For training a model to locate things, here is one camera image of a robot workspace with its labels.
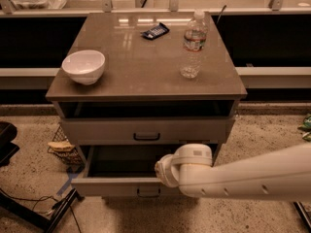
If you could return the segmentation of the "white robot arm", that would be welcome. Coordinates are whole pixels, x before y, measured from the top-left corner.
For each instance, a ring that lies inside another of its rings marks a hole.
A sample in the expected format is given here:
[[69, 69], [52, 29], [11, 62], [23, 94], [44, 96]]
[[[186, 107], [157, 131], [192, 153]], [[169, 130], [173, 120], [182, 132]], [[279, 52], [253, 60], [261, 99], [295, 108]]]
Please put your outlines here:
[[186, 144], [164, 155], [155, 173], [168, 187], [195, 198], [311, 200], [311, 144], [277, 150], [225, 165], [212, 164], [211, 149]]

